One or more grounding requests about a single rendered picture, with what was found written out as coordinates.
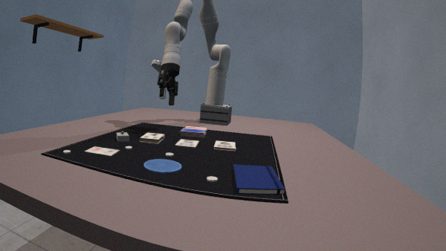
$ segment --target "wooden shelf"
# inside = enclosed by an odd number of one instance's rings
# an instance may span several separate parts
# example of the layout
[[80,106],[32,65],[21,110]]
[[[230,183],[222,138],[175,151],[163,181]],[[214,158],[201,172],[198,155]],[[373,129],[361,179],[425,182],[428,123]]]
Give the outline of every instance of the wooden shelf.
[[44,16],[40,15],[32,15],[23,17],[20,19],[21,22],[25,22],[31,25],[34,25],[34,32],[33,32],[33,43],[36,43],[37,39],[37,28],[39,27],[45,27],[47,29],[60,31],[63,33],[67,33],[73,36],[79,37],[79,50],[82,49],[82,40],[83,39],[100,39],[103,38],[104,35],[94,33],[89,30],[84,30],[79,27],[75,27],[73,25],[67,25],[66,23],[62,23],[53,19],[46,18]]

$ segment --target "blue disc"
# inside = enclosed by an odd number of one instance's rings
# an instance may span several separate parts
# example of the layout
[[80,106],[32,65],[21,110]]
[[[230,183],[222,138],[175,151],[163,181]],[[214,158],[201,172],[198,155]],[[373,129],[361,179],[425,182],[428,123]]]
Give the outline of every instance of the blue disc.
[[176,172],[181,169],[181,164],[173,160],[156,159],[146,161],[144,167],[152,172]]

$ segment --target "black bracket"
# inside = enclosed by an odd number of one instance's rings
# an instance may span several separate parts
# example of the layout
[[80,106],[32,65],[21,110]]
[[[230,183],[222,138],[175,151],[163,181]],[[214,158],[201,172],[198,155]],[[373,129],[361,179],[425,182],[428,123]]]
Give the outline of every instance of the black bracket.
[[38,29],[39,27],[47,26],[47,25],[49,25],[49,24],[50,24],[49,22],[45,22],[45,23],[41,23],[41,24],[34,25],[33,44],[37,43],[37,29]]
[[92,38],[92,37],[93,37],[92,35],[90,35],[90,36],[81,36],[81,37],[79,38],[79,50],[77,50],[77,51],[82,50],[82,39],[90,39],[90,38]]

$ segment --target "black mat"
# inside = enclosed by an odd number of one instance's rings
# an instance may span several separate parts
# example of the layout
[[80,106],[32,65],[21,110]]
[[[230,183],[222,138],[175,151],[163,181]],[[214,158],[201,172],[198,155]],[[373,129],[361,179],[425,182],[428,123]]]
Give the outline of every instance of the black mat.
[[[42,155],[110,175],[184,192],[247,201],[288,202],[286,191],[284,195],[236,193],[234,164],[272,166],[285,185],[273,137],[212,130],[207,130],[204,138],[181,137],[181,129],[182,127],[172,125],[140,123],[47,151]],[[119,131],[127,132],[130,141],[117,142],[116,133]],[[165,134],[166,137],[159,144],[140,143],[140,137],[147,132]],[[199,140],[199,144],[196,148],[176,146],[180,139]],[[216,140],[235,142],[236,151],[214,150]],[[112,156],[85,152],[94,146],[120,151]],[[132,149],[126,149],[126,146],[132,146]],[[63,151],[67,149],[71,153],[64,154]],[[167,157],[167,152],[172,152],[174,156]],[[182,168],[170,173],[151,172],[144,168],[144,163],[153,159],[174,160],[179,162]],[[215,176],[218,180],[209,182],[208,176]]]

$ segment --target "floor tile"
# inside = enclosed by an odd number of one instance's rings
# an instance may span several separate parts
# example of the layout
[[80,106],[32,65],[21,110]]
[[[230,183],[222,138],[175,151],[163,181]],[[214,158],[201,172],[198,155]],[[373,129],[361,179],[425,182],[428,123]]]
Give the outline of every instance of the floor tile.
[[15,229],[29,221],[31,218],[33,218],[32,215],[29,215],[8,203],[4,203],[0,206],[0,225],[9,230]]
[[95,246],[91,251],[110,251],[110,250],[106,250],[103,247]]
[[4,226],[0,226],[0,236],[4,235],[5,233],[9,232],[10,230],[7,229]]
[[47,251],[47,250],[44,250],[43,248],[35,245],[32,242],[28,242],[25,245],[21,246],[16,251]]
[[16,251],[28,241],[16,235],[13,232],[8,232],[0,236],[0,251]]
[[39,236],[41,233],[46,231],[51,227],[50,224],[39,220],[38,218],[32,218],[29,221],[23,223],[22,225],[16,227],[12,231],[17,235],[31,241],[35,237]]
[[95,246],[55,226],[35,237],[32,242],[48,251],[91,251]]

